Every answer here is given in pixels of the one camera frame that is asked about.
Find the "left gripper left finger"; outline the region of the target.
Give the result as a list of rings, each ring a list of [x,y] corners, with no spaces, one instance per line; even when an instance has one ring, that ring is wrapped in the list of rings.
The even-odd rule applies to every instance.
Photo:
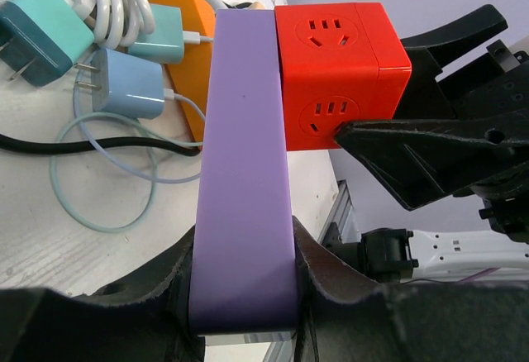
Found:
[[[3,361],[202,361],[188,325],[194,231],[91,295],[1,291]]]

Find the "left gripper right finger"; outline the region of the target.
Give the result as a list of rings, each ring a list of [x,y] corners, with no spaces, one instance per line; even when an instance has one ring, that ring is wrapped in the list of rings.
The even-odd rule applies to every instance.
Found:
[[[528,284],[376,283],[293,220],[296,361],[526,361]]]

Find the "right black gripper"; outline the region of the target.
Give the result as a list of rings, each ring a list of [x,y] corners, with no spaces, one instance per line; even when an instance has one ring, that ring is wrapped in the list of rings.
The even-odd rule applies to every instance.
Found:
[[[401,40],[412,75],[391,121],[343,126],[336,143],[412,211],[475,194],[479,215],[528,240],[528,61],[501,40],[441,81],[448,65],[508,28],[491,4]]]

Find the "red cube plug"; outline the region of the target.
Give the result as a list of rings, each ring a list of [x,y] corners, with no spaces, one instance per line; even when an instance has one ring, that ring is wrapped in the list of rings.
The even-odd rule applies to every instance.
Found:
[[[381,3],[287,5],[274,14],[289,151],[335,149],[346,123],[393,117],[412,64]]]

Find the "purple power strip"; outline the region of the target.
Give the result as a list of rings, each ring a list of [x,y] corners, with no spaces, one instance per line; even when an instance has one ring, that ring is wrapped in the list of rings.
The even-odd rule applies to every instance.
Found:
[[[200,336],[291,331],[298,285],[274,12],[217,12],[193,243]]]

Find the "light blue plug adapter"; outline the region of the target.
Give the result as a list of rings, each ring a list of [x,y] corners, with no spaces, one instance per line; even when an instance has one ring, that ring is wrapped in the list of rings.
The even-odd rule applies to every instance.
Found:
[[[102,48],[75,67],[88,72],[89,80],[76,84],[90,91],[95,112],[149,120],[162,114],[165,97],[161,64]]]

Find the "orange power strip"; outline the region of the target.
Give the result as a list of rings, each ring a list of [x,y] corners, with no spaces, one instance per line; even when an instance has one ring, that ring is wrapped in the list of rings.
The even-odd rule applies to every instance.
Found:
[[[151,4],[178,7],[181,10],[183,34],[197,32],[212,37],[215,28],[215,11],[205,0],[149,0]],[[193,100],[198,107],[206,110],[207,91],[212,60],[212,43],[197,44],[184,42],[184,57],[179,64],[165,64],[174,89]]]

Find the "teal plug adapter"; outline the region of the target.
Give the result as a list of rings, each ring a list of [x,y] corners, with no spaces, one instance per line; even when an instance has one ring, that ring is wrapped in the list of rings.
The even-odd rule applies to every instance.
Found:
[[[159,4],[151,4],[155,30],[151,34],[140,33],[127,53],[160,64],[179,64],[184,57],[183,22],[181,10]]]
[[[43,87],[67,73],[94,42],[93,32],[65,0],[1,4],[1,61],[17,78]]]

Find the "beige cube plug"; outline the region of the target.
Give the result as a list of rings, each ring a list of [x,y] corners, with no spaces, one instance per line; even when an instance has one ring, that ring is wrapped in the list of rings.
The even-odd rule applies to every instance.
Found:
[[[231,8],[234,9],[265,9],[265,5],[261,2],[240,2],[237,4],[233,4]]]

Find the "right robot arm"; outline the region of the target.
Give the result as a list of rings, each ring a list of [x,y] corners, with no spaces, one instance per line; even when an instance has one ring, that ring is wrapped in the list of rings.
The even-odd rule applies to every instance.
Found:
[[[406,210],[475,195],[488,231],[379,228],[347,243],[350,199],[334,204],[320,238],[332,254],[379,282],[472,281],[528,266],[528,54],[498,35],[490,4],[403,39],[412,76],[390,120],[339,125],[336,143]]]

